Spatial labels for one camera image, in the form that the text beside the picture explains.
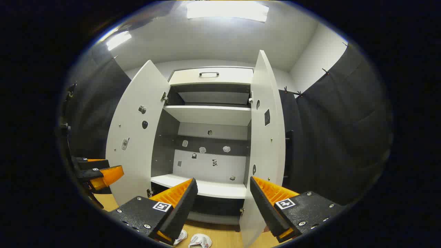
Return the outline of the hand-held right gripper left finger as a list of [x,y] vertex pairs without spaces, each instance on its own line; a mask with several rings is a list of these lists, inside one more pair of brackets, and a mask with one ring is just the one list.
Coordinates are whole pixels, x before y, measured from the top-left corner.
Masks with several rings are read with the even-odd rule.
[[197,196],[195,178],[150,198],[135,196],[109,217],[135,234],[172,246],[181,233]]

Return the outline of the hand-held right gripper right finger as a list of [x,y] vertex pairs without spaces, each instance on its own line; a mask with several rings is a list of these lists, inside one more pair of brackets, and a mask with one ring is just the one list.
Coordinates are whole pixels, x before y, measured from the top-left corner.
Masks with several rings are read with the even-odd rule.
[[256,176],[250,177],[249,188],[266,226],[279,243],[305,239],[345,211],[345,206],[313,191],[296,193]]

